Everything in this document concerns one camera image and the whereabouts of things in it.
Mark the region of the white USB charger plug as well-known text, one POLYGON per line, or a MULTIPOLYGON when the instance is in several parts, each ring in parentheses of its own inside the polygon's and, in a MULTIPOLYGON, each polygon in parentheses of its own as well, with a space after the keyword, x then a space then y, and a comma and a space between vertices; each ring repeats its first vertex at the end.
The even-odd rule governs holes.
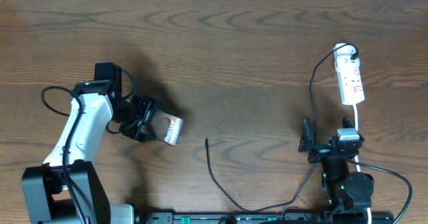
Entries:
POLYGON ((351 43, 337 43, 333 50, 335 59, 340 55, 349 55, 352 60, 355 60, 359 55, 358 48, 351 43))

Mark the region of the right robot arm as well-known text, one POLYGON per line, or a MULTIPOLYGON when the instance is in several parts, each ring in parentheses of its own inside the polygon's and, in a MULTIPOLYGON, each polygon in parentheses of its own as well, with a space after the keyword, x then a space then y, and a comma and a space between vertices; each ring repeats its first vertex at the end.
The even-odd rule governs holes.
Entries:
POLYGON ((306 121, 302 123, 299 152, 308 155, 308 162, 322 165, 322 191, 330 207, 323 213, 326 222, 372 223, 374 179, 361 171, 350 171, 348 162, 358 155, 364 138, 349 119, 330 137, 328 143, 317 144, 306 121))

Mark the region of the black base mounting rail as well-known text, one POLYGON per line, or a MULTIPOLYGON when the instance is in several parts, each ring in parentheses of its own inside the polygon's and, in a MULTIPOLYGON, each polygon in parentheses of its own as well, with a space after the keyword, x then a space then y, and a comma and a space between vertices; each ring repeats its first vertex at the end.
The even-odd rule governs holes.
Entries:
POLYGON ((332 220, 321 214, 287 211, 284 214, 248 213, 143 213, 135 217, 136 224, 282 224, 282 223, 367 223, 364 215, 336 214, 332 220))

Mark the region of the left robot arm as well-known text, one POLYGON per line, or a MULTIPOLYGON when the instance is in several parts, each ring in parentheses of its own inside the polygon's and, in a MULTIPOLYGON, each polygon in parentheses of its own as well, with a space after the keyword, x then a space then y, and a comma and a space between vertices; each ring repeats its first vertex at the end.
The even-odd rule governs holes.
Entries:
POLYGON ((31 223, 136 223, 132 205, 109 202, 95 170, 103 133, 110 122, 142 142, 158 102, 122 95, 123 69, 97 63, 94 79, 69 90, 71 111, 58 143, 43 164, 25 169, 21 184, 31 223))

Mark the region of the white power strip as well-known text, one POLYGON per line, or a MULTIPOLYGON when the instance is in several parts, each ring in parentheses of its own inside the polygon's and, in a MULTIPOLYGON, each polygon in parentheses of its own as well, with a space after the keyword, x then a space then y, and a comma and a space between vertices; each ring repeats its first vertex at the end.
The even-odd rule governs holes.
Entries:
POLYGON ((338 85, 342 104, 352 106, 364 101, 364 90, 360 75, 360 60, 352 60, 350 55, 335 58, 334 67, 338 76, 338 85))

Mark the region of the bronze Galaxy smartphone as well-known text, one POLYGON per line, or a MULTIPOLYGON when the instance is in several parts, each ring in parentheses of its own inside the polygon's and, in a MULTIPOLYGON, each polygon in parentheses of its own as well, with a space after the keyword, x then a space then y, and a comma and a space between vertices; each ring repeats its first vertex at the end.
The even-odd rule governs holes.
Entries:
POLYGON ((157 140, 176 146, 183 127, 183 120, 179 117, 156 111, 152 117, 150 125, 157 140))

